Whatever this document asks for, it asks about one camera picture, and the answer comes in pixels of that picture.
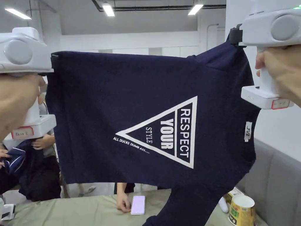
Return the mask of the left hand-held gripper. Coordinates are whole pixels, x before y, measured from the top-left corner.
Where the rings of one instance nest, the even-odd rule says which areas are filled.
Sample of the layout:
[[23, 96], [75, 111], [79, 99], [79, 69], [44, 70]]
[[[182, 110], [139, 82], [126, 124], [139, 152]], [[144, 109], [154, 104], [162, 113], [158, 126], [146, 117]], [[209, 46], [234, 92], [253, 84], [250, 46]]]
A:
[[[15, 77], [25, 73], [45, 76], [52, 73], [51, 53], [33, 27], [13, 28], [0, 34], [0, 73]], [[53, 114], [41, 115], [36, 100], [27, 111], [23, 125], [13, 130], [6, 139], [26, 140], [43, 137], [55, 126]]]

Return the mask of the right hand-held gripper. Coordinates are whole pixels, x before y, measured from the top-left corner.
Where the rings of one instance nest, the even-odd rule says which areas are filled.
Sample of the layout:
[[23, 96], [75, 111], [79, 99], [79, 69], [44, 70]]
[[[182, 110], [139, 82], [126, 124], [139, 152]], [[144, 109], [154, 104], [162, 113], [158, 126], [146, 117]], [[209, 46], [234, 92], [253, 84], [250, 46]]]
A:
[[[249, 15], [230, 30], [233, 45], [255, 46], [258, 52], [269, 47], [301, 43], [301, 2], [299, 0], [252, 0]], [[245, 86], [241, 98], [261, 109], [285, 109], [293, 103], [280, 98], [274, 80], [265, 68], [260, 70], [258, 86]]]

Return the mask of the person's left hand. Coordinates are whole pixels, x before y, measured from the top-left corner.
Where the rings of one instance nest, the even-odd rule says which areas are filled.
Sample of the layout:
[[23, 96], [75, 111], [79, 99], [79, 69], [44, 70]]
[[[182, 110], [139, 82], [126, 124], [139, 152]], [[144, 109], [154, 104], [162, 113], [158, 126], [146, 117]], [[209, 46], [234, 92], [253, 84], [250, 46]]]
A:
[[38, 74], [0, 76], [0, 140], [23, 125], [27, 111], [40, 94], [39, 88], [45, 84]]

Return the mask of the person's right hand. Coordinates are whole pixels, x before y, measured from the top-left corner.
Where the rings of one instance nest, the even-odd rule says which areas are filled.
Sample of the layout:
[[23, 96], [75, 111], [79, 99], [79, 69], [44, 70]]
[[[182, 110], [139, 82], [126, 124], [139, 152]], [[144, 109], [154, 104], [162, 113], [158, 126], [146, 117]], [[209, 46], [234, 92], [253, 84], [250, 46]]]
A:
[[256, 55], [256, 75], [266, 68], [281, 98], [301, 106], [301, 45], [268, 48]]

